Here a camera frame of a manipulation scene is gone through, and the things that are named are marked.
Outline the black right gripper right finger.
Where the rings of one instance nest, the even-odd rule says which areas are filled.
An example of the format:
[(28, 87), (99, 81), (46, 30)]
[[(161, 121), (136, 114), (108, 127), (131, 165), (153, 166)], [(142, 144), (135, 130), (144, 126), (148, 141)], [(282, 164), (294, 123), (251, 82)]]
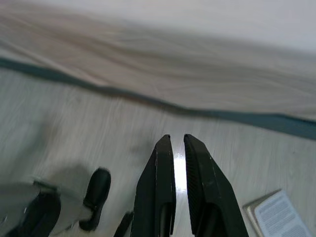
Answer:
[(205, 144), (184, 136), (187, 194), (195, 237), (249, 237), (234, 190)]

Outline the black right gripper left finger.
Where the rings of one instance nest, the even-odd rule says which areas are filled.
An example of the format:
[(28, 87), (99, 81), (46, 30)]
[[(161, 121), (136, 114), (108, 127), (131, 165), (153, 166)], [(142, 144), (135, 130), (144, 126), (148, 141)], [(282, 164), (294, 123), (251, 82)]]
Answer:
[(173, 235), (176, 188), (170, 135), (162, 136), (138, 180), (130, 237)]

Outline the white book with blue lettering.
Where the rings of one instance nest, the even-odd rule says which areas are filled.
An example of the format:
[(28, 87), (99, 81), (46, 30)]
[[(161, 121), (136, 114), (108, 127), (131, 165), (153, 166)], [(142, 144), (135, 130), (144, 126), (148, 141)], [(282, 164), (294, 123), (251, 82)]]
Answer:
[(243, 210), (257, 237), (314, 237), (282, 189), (245, 204)]

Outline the silver black right robot leg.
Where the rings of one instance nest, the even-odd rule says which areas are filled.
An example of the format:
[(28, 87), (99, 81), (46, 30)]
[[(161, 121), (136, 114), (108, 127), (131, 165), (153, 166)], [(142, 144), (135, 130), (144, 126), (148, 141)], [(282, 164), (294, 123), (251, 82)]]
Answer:
[[(79, 227), (82, 230), (91, 232), (98, 227), (103, 206), (108, 198), (110, 186), (111, 174), (109, 170), (104, 168), (96, 169), (89, 180), (86, 195), (83, 200), (83, 206), (91, 211), (91, 215), (89, 218), (79, 221)], [(133, 211), (125, 213), (113, 237), (125, 236), (133, 220), (133, 215)]]

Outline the silver black robot leg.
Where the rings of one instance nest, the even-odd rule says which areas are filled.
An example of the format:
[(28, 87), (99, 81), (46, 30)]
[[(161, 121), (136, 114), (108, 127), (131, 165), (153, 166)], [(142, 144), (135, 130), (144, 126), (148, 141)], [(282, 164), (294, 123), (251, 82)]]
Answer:
[[(103, 206), (108, 198), (110, 186), (111, 174), (109, 170), (104, 168), (96, 169), (89, 180), (86, 195), (83, 200), (83, 206), (91, 211), (91, 215), (89, 218), (79, 221), (79, 227), (82, 230), (91, 232), (98, 227)], [(133, 220), (133, 215), (133, 211), (125, 213), (113, 237), (125, 236)]]
[(91, 212), (72, 191), (43, 180), (0, 184), (0, 237), (50, 237)]

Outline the teal bed base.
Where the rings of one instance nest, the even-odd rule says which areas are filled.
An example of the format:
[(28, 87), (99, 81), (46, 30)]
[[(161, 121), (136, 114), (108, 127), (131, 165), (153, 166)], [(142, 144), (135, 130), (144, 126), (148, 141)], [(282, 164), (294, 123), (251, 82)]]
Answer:
[(94, 85), (57, 70), (28, 63), (21, 63), (3, 57), (0, 57), (0, 68), (16, 71), (55, 83), (78, 86), (104, 96), (123, 97), (137, 103), (165, 109), (173, 114), (233, 121), (316, 141), (315, 120), (300, 119), (281, 114), (258, 114), (186, 108), (123, 89)]

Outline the cream sheeted bed mattress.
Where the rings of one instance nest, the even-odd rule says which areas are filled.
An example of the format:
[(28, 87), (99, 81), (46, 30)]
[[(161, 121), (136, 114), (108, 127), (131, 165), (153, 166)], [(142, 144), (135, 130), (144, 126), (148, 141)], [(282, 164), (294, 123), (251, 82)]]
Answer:
[(0, 57), (184, 108), (316, 120), (316, 0), (0, 0)]

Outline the silver black left robot leg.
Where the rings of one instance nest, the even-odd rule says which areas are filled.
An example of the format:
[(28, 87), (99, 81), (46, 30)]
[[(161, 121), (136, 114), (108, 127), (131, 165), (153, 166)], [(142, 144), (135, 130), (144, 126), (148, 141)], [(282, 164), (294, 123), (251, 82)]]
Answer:
[(91, 212), (72, 191), (43, 180), (0, 184), (0, 237), (50, 237)]

